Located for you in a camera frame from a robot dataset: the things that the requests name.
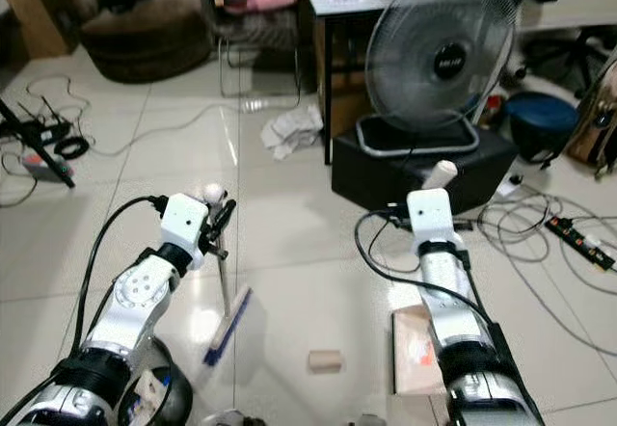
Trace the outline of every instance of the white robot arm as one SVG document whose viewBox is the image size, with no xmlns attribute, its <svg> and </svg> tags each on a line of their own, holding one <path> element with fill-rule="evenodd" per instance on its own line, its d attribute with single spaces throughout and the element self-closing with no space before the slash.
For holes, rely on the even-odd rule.
<svg viewBox="0 0 617 426">
<path fill-rule="evenodd" d="M 147 249 L 114 285 L 110 303 L 82 343 L 79 353 L 59 363 L 54 382 L 19 423 L 100 425 L 112 411 L 140 365 L 156 322 L 187 271 L 199 268 L 206 253 L 225 258 L 216 246 L 235 201 L 210 215 L 205 202 L 178 194 L 162 213 L 162 244 Z"/>
<path fill-rule="evenodd" d="M 471 298 L 469 256 L 454 232 L 447 192 L 411 192 L 407 203 L 423 280 Z M 499 325 L 441 291 L 421 288 L 420 295 L 431 315 L 430 334 L 448 392 L 451 424 L 543 424 Z"/>
</svg>

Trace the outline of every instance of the crumpled paper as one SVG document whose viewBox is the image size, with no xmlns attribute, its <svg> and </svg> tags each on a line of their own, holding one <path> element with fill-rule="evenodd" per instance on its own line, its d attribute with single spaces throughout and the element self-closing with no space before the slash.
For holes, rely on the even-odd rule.
<svg viewBox="0 0 617 426">
<path fill-rule="evenodd" d="M 261 130 L 261 141 L 281 161 L 297 149 L 311 146 L 323 128 L 317 105 L 297 108 L 268 120 Z"/>
</svg>

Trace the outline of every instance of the electric fan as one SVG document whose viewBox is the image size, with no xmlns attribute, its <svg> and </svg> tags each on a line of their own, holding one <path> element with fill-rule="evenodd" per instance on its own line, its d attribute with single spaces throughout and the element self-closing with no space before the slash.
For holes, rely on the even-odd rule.
<svg viewBox="0 0 617 426">
<path fill-rule="evenodd" d="M 377 115 L 356 124 L 375 157 L 477 148 L 469 120 L 484 106 L 514 37 L 512 0 L 393 0 L 366 53 Z"/>
</svg>

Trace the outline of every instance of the tripod stand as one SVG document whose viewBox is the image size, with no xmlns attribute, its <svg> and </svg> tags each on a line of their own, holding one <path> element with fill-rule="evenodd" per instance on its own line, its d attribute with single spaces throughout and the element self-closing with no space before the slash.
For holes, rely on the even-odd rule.
<svg viewBox="0 0 617 426">
<path fill-rule="evenodd" d="M 54 174 L 62 180 L 68 188 L 73 188 L 75 183 L 70 176 L 61 169 L 61 167 L 49 156 L 49 153 L 45 150 L 39 138 L 29 132 L 23 125 L 23 123 L 17 118 L 15 113 L 7 106 L 7 104 L 0 98 L 0 115 L 7 121 L 11 132 L 21 140 L 21 142 L 33 149 L 40 158 L 47 164 Z"/>
</svg>

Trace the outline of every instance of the black speaker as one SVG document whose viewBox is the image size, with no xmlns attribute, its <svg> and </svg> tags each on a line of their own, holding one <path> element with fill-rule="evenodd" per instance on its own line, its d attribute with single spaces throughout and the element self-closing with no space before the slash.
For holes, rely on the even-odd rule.
<svg viewBox="0 0 617 426">
<path fill-rule="evenodd" d="M 517 157 L 517 148 L 496 133 L 478 128 L 478 149 L 465 154 L 444 154 L 378 159 L 358 145 L 356 129 L 334 139 L 332 189 L 366 209 L 381 209 L 389 202 L 403 202 L 421 188 L 441 160 L 452 161 L 458 175 L 445 187 L 452 213 L 486 203 Z"/>
</svg>

